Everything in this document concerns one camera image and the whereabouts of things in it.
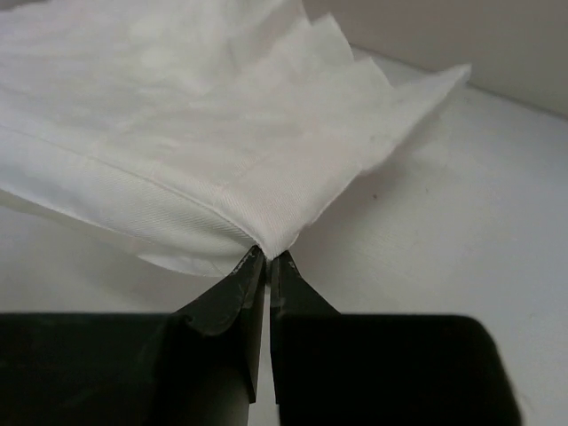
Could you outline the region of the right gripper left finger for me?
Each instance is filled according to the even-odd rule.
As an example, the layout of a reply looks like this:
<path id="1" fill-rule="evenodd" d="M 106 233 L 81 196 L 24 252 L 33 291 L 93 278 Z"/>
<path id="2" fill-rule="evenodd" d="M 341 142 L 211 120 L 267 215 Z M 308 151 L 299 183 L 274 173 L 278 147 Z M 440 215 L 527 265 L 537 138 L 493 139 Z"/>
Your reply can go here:
<path id="1" fill-rule="evenodd" d="M 251 248 L 172 317 L 163 376 L 166 425 L 245 425 L 256 402 L 265 258 Z"/>

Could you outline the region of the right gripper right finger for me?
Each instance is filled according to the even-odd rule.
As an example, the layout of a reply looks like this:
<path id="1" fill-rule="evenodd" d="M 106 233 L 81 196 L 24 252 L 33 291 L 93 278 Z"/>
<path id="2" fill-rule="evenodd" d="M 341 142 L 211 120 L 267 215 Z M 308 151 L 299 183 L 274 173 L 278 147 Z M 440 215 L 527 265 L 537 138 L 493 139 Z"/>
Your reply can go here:
<path id="1" fill-rule="evenodd" d="M 270 353 L 282 425 L 339 425 L 345 414 L 341 314 L 299 272 L 289 252 L 272 262 Z"/>

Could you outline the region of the white pleated skirt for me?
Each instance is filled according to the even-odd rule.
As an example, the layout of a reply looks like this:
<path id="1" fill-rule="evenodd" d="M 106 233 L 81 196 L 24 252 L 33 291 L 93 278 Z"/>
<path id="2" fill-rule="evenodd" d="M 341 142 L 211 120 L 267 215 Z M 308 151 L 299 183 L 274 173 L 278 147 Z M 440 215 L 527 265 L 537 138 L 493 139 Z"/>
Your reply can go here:
<path id="1" fill-rule="evenodd" d="M 428 137 L 467 65 L 392 86 L 299 1 L 1 13 L 1 203 L 176 272 L 274 259 Z"/>

